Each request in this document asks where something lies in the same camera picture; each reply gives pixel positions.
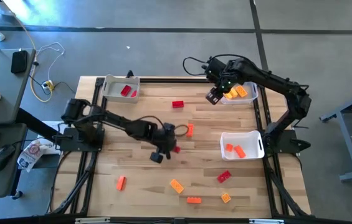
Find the wooden table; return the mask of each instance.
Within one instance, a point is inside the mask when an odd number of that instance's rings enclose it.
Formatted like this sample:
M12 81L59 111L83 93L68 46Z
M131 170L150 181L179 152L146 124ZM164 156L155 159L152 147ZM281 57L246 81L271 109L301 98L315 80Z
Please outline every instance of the wooden table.
M80 77L76 98L92 100L96 77ZM226 162L221 158L222 132L249 132L257 129L253 104L211 105L206 93L212 84L142 83L137 104L109 102L107 110L129 119L157 116L162 122L193 124L194 135L178 138L179 154L161 164L149 160L155 147L128 137L123 131L105 127L105 142L95 169L89 216L111 217L270 217L269 199L262 160ZM267 91L273 120L286 110L282 95ZM171 102L184 100L184 108L172 109ZM55 185L54 207L63 201L75 184L81 153L64 160ZM307 213L310 207L299 162L280 154L285 187ZM216 177L229 170L232 177L220 184ZM127 178L125 189L116 189L120 175ZM172 179L184 186L178 194ZM228 193L229 203L220 196ZM84 189L79 200L82 204ZM186 203L187 197L201 197L199 205ZM275 191L278 210L279 194Z

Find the concrete floor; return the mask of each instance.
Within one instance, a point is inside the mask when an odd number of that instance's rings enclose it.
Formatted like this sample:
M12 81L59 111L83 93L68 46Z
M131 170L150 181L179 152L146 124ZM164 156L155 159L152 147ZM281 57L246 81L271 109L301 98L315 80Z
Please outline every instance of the concrete floor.
M13 0L10 8L29 26L142 28L137 32L31 32L37 47L60 42L66 49L52 67L54 82L65 81L74 90L81 75L182 75L184 57L206 59L215 54L241 54L260 65L249 0ZM352 30L352 0L255 0L262 29ZM17 26L0 16L0 26ZM198 33L148 32L144 28L224 29ZM3 31L2 49L30 48L24 32ZM309 84L313 99L298 137L311 142L302 152L303 175L312 213L321 218L352 221L352 181L339 175L352 171L352 163L336 121L323 124L318 117L352 98L352 34L263 34L264 51L274 74ZM36 79L46 79L56 52L39 57ZM190 64L192 72L199 66ZM65 102L73 97L66 86L55 89L48 103L37 101L29 87L22 107L41 120L59 120ZM22 174L19 188L25 197L0 198L0 218L45 213L54 170Z

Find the computer mouse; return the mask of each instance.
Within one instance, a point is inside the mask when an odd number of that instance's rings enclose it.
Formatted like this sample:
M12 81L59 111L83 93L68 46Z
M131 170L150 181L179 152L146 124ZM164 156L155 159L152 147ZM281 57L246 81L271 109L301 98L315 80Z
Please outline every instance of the computer mouse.
M9 159L14 155L15 147L10 144L3 145L0 148L0 171L2 171L7 165Z

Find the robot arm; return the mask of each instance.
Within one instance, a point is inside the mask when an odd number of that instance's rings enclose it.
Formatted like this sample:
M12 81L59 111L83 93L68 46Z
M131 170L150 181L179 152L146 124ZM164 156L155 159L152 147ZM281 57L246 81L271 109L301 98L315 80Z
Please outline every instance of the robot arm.
M84 116L83 110L86 106L90 107L90 112L87 116ZM152 152L150 159L157 163L161 163L163 160L161 154L165 154L166 158L170 159L170 151L176 146L175 126L173 124L164 123L159 128L156 123L144 121L141 118L132 121L102 110L100 106L91 105L87 100L70 99L61 119L65 124L74 125L79 131L79 136L82 136L81 141L85 143L89 143L95 138L94 122L120 129L136 140L145 141L156 146L156 152Z
M264 133L264 141L268 146L277 144L283 130L290 126L296 119L304 118L310 107L311 99L304 87L297 82L291 82L289 78L280 78L271 72L259 69L248 58L239 56L236 60L230 60L227 64L222 63L216 57L211 57L205 69L206 78L214 83L214 88L206 95L206 99L215 105L223 93L230 92L236 84L243 85L245 82L255 82L277 93L283 94L287 99L288 110L276 122L270 124Z

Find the power strip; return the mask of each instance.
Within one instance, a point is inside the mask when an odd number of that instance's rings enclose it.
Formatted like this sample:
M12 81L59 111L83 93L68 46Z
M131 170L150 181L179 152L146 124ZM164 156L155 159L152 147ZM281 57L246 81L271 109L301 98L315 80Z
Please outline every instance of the power strip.
M41 86L44 90L54 90L54 83L51 80L45 81Z

